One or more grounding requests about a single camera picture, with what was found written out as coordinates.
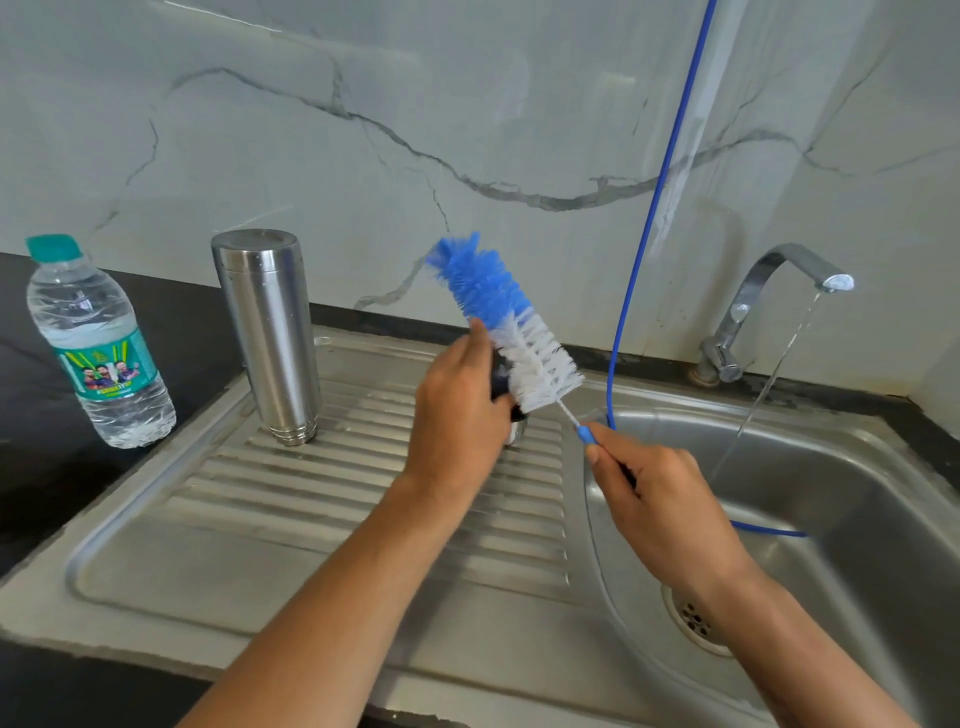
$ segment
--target hand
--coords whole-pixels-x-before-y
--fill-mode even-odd
[[[613,522],[657,579],[706,600],[714,587],[759,571],[693,455],[641,445],[598,423],[589,428],[599,446],[587,446],[587,458]],[[620,463],[636,477],[635,491]]]
[[[510,435],[514,400],[491,401],[493,346],[479,319],[441,353],[417,389],[404,476],[435,495],[473,499]]]

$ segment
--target wall-mounted tap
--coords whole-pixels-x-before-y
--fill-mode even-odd
[[[704,386],[715,386],[721,381],[737,381],[743,376],[743,368],[733,357],[730,347],[743,320],[754,307],[764,284],[780,265],[789,260],[813,279],[814,285],[826,293],[853,290],[853,276],[799,243],[785,243],[771,248],[740,283],[716,333],[700,342],[700,363],[691,371],[692,379]]]

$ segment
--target sink drain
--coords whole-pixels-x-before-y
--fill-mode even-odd
[[[667,614],[691,642],[714,655],[720,657],[733,656],[720,633],[710,625],[707,618],[697,607],[696,602],[675,594],[672,589],[666,586],[662,587],[662,593]]]

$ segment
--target sink basin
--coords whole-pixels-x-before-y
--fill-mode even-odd
[[[735,405],[667,404],[623,411],[617,424],[643,442],[689,450],[712,476],[710,485],[732,518],[807,532],[809,538],[738,533],[764,570],[914,718],[924,726],[955,724],[960,713],[955,493],[931,485],[944,484],[918,467],[883,424],[816,411],[765,410],[714,475],[744,414]],[[616,536],[595,483],[587,494],[612,608],[635,648],[760,708],[759,695],[722,637],[704,628],[698,605],[658,590]],[[678,638],[678,631],[685,634]]]
[[[413,393],[441,348],[315,328],[317,438],[278,445],[247,381],[226,392],[0,586],[7,637],[215,675],[402,468]],[[564,398],[597,417],[603,379]],[[705,471],[746,414],[627,379],[622,429]],[[880,420],[762,408],[714,484],[765,569],[924,725],[960,711],[956,495]],[[397,633],[371,703],[471,728],[770,726],[698,605],[613,528],[559,408],[502,453]],[[697,624],[696,630],[688,624]]]

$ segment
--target black countertop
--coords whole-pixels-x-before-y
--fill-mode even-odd
[[[25,256],[0,254],[5,314],[0,321],[0,576],[152,448],[109,448],[93,431],[27,312],[27,280],[34,268]],[[243,371],[223,297],[207,286],[113,275],[133,302],[180,427]],[[463,332],[316,304],[311,316],[317,324],[439,344]],[[581,367],[606,372],[608,352],[569,350]],[[622,374],[670,383],[685,383],[687,368],[682,362],[631,355],[618,361]],[[752,399],[764,379],[746,375],[725,389]],[[960,443],[908,400],[788,380],[779,381],[770,398],[784,406],[805,401],[882,417],[960,492]],[[207,686],[160,670],[0,640],[0,726],[170,728]],[[363,725],[388,723],[367,717]]]

